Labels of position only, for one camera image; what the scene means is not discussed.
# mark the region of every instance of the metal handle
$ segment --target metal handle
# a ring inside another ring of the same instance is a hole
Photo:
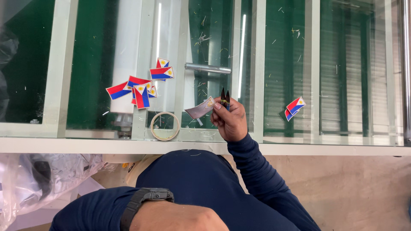
[[[402,79],[404,97],[404,146],[411,147],[411,11],[409,0],[402,0]]]
[[[209,72],[218,74],[231,74],[231,68],[228,67],[218,67],[203,64],[185,63],[186,70],[199,71],[199,72]]]

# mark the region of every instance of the masking tape roll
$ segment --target masking tape roll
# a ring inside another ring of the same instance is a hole
[[[156,119],[158,116],[161,116],[161,115],[164,115],[164,114],[173,116],[174,119],[177,121],[177,130],[175,131],[175,133],[174,133],[172,136],[170,136],[170,137],[168,137],[168,138],[158,137],[158,136],[154,133],[154,128],[153,128],[155,119]],[[178,121],[177,117],[176,117],[174,114],[172,114],[172,113],[170,113],[170,112],[163,111],[163,112],[160,112],[160,113],[158,113],[157,115],[155,115],[155,116],[153,117],[153,119],[151,120],[150,127],[151,127],[151,133],[153,134],[153,136],[154,136],[156,139],[161,140],[161,141],[169,141],[169,140],[171,140],[172,138],[174,138],[175,136],[177,136],[177,133],[178,133],[179,130],[180,130],[180,122]]]

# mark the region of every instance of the wristwatch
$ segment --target wristwatch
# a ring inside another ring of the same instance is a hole
[[[131,222],[144,201],[162,200],[174,202],[173,193],[169,189],[162,188],[141,188],[135,192],[121,216],[120,231],[128,231],[130,229]]]

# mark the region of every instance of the red stripe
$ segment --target red stripe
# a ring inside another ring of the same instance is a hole
[[[106,90],[111,95],[113,93],[116,93],[116,92],[119,92],[119,91],[123,90],[126,85],[127,85],[127,81],[122,83],[122,84],[119,84],[117,86],[106,88]]]
[[[139,79],[139,78],[136,78],[136,77],[131,76],[131,75],[130,75],[130,77],[129,77],[129,81],[130,81],[130,82],[133,82],[133,83],[137,83],[138,85],[151,82],[151,80]]]
[[[150,69],[151,74],[164,74],[166,71],[168,71],[171,67],[163,67],[163,68],[155,68],[155,69]]]
[[[134,90],[136,96],[137,108],[144,108],[143,96],[137,90]]]
[[[287,106],[287,108],[289,108],[289,107],[290,107],[290,108],[295,107],[295,106],[297,105],[297,103],[298,103],[299,100],[300,100],[300,98],[292,101],[292,102]]]

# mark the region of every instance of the black scissor blade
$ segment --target black scissor blade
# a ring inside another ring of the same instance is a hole
[[[221,91],[221,100],[225,100],[226,99],[226,95],[224,94],[224,88]]]
[[[226,101],[227,101],[228,103],[230,103],[230,93],[229,93],[228,90],[227,90]]]

